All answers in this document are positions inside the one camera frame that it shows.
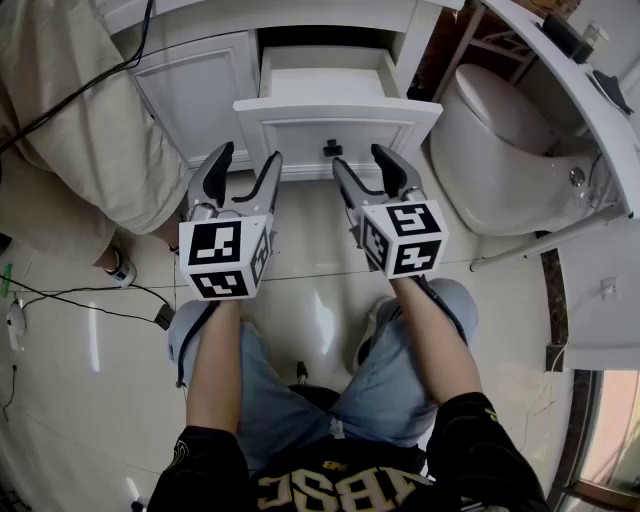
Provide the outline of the white cabinet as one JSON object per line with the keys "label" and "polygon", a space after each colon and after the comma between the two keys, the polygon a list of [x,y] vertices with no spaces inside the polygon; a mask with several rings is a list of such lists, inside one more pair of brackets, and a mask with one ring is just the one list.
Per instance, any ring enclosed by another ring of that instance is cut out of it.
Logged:
{"label": "white cabinet", "polygon": [[465,0],[94,0],[134,81],[191,167],[232,142],[231,166],[273,152],[289,180],[333,157],[377,173],[369,148],[415,154],[440,114],[409,86],[441,12]]}

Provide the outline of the black box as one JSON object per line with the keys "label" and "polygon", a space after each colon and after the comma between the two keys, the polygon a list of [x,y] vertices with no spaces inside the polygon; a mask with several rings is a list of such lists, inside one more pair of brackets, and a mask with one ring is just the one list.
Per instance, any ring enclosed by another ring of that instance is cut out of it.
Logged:
{"label": "black box", "polygon": [[556,13],[549,13],[545,17],[541,30],[565,56],[577,64],[585,64],[593,53],[586,39]]}

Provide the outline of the person's right forearm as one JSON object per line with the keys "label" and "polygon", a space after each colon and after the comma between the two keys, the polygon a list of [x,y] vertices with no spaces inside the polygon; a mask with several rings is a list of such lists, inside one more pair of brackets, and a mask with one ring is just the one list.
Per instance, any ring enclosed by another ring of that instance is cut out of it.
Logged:
{"label": "person's right forearm", "polygon": [[391,285],[410,330],[415,366],[425,388],[440,405],[482,391],[477,365],[456,328],[441,308],[413,280]]}

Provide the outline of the black stool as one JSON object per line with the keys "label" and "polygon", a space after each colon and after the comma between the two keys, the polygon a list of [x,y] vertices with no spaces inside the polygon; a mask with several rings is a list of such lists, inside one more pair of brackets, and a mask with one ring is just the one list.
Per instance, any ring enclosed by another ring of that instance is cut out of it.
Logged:
{"label": "black stool", "polygon": [[332,389],[310,384],[294,384],[289,389],[325,412],[328,412],[341,396]]}

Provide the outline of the white cabinet door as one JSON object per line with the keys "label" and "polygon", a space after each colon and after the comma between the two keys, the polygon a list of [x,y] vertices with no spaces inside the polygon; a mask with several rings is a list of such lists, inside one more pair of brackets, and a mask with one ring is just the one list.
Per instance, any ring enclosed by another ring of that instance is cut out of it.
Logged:
{"label": "white cabinet door", "polygon": [[153,52],[133,73],[151,113],[190,168],[232,141],[232,171],[253,167],[233,104],[258,96],[259,75],[254,31]]}

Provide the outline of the person's blue denim shorts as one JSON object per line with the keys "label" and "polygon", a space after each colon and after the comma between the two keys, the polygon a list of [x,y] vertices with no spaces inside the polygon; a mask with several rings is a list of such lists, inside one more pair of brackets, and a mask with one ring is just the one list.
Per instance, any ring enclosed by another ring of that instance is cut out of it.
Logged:
{"label": "person's blue denim shorts", "polygon": [[256,329],[241,325],[242,412],[236,439],[251,474],[287,450],[329,436],[333,420],[351,439],[403,448],[417,444],[435,419],[436,400],[420,381],[397,300],[385,298],[374,310],[364,345],[369,351],[351,382],[322,410],[282,382]]}

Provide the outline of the small white device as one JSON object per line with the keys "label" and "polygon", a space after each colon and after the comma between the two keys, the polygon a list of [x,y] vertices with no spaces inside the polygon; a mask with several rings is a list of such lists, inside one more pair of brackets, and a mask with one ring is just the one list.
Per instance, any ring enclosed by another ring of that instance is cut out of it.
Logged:
{"label": "small white device", "polygon": [[26,334],[27,322],[24,309],[18,300],[14,300],[9,306],[6,324],[11,348],[18,352],[23,351],[22,338]]}

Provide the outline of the white metal rack bar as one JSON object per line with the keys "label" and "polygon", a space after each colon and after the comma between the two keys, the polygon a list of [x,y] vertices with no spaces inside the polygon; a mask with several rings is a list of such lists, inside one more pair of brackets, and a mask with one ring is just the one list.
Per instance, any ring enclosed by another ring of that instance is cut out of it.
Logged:
{"label": "white metal rack bar", "polygon": [[477,272],[517,258],[527,258],[528,256],[540,255],[550,250],[557,249],[562,243],[572,240],[573,238],[604,228],[618,219],[633,218],[634,213],[627,213],[623,205],[618,203],[598,211],[591,216],[561,230],[538,238],[528,244],[492,257],[476,259],[470,264],[469,269],[471,272]]}

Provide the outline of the person's left forearm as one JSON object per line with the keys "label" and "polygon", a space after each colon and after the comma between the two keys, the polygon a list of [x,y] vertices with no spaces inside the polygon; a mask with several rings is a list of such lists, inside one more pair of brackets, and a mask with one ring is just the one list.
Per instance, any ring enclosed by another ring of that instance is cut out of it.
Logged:
{"label": "person's left forearm", "polygon": [[241,303],[222,303],[203,327],[186,406],[188,426],[236,434],[242,407]]}

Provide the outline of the person's black shirt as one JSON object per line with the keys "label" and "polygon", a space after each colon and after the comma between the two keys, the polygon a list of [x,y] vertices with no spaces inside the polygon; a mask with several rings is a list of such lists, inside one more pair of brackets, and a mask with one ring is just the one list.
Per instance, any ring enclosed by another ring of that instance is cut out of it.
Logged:
{"label": "person's black shirt", "polygon": [[148,512],[550,512],[481,393],[444,403],[425,449],[326,437],[250,475],[229,432],[187,427]]}

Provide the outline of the white toilet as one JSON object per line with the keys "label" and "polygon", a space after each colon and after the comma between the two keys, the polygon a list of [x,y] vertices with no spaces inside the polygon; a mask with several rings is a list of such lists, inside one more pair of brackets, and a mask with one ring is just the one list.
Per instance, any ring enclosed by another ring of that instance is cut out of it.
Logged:
{"label": "white toilet", "polygon": [[[595,143],[555,128],[520,90],[474,64],[456,69],[441,105],[433,168],[472,232],[555,232],[593,213]],[[569,180],[575,166],[586,176],[580,188]]]}

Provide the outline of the flat black object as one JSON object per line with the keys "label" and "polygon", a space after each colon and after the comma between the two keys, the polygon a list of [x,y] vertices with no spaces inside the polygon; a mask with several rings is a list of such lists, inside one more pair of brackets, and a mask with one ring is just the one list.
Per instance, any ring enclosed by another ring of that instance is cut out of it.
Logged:
{"label": "flat black object", "polygon": [[592,71],[592,76],[595,79],[595,83],[604,93],[604,95],[624,114],[630,116],[635,111],[626,103],[624,95],[621,91],[618,78],[615,76],[608,76],[598,70]]}

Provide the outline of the dark window frame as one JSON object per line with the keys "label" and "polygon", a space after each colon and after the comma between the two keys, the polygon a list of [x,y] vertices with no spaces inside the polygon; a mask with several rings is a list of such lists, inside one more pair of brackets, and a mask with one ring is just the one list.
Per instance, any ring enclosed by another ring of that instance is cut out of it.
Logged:
{"label": "dark window frame", "polygon": [[577,370],[551,512],[640,512],[640,370]]}

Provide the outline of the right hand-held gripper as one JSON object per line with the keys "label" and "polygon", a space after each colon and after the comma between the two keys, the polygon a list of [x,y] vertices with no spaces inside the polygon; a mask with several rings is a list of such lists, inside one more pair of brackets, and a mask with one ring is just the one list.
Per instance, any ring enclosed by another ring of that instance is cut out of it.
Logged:
{"label": "right hand-held gripper", "polygon": [[343,159],[332,160],[358,247],[388,279],[437,270],[449,238],[438,202],[426,197],[419,172],[398,153],[372,144],[371,154],[384,191],[368,189]]}

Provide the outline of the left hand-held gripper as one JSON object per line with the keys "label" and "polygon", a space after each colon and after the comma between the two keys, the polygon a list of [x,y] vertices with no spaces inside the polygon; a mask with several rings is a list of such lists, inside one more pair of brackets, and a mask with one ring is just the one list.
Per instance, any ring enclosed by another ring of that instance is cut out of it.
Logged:
{"label": "left hand-held gripper", "polygon": [[221,208],[233,153],[232,141],[222,144],[193,174],[187,220],[179,227],[179,268],[200,301],[255,297],[273,252],[283,156],[271,154],[251,192]]}

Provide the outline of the white drawer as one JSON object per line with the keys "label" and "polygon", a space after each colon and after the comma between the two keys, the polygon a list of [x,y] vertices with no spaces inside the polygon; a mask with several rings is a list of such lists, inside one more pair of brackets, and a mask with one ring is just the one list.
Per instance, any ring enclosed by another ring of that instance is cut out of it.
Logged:
{"label": "white drawer", "polygon": [[254,169],[279,151],[286,181],[330,178],[329,139],[358,176],[376,176],[372,144],[409,159],[443,112],[400,91],[388,51],[349,46],[265,48],[258,98],[233,108]]}

